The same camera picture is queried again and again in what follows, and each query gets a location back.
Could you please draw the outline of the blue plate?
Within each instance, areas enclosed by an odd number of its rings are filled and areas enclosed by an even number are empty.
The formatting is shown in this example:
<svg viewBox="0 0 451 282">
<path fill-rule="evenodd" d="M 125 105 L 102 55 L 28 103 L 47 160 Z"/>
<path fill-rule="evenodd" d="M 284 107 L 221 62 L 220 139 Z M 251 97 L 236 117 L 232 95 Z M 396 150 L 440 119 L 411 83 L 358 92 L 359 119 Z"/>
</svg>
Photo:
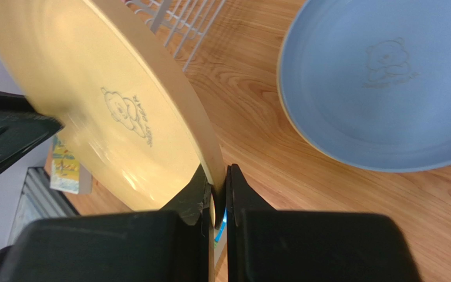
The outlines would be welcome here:
<svg viewBox="0 0 451 282">
<path fill-rule="evenodd" d="M 339 162 L 451 165 L 451 1 L 306 1 L 281 81 L 300 132 Z"/>
</svg>

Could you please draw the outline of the tan yellow plate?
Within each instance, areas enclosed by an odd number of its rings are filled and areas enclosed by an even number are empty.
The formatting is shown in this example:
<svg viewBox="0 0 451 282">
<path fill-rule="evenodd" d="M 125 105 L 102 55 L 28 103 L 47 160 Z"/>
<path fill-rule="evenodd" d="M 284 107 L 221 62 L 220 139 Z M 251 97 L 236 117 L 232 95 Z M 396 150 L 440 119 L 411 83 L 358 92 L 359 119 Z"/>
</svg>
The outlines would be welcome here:
<svg viewBox="0 0 451 282">
<path fill-rule="evenodd" d="M 202 167 L 216 208 L 226 170 L 191 83 L 117 1 L 0 1 L 0 60 L 58 136 L 132 210 L 163 207 Z"/>
</svg>

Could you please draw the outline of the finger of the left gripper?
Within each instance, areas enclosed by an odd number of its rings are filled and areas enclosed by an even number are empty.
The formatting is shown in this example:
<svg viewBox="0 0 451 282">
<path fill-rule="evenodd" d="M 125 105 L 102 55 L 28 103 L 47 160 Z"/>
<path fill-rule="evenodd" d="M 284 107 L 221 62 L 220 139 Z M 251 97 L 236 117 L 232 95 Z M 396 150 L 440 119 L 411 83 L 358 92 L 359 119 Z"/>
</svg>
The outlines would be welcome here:
<svg viewBox="0 0 451 282">
<path fill-rule="evenodd" d="M 0 91 L 0 174 L 62 129 L 23 95 Z"/>
</svg>

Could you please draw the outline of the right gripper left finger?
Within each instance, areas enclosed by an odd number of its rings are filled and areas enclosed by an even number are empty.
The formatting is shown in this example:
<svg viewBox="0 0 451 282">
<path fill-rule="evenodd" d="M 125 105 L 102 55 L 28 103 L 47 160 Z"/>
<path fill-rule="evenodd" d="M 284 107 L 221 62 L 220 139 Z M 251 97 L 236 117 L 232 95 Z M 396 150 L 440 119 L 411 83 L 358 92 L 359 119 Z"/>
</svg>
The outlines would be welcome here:
<svg viewBox="0 0 451 282">
<path fill-rule="evenodd" d="M 211 191 L 202 167 L 156 211 L 38 220 L 0 281 L 211 281 Z"/>
</svg>

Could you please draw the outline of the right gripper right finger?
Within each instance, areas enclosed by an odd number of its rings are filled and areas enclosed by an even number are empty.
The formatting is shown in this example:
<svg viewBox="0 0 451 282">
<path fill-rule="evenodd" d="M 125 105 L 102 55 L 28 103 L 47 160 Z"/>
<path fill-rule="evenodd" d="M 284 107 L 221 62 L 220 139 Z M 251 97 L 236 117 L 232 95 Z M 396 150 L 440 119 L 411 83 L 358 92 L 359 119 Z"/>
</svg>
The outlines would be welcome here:
<svg viewBox="0 0 451 282">
<path fill-rule="evenodd" d="M 225 181 L 230 281 L 420 281 L 398 225 L 375 213 L 277 210 L 232 164 Z"/>
</svg>

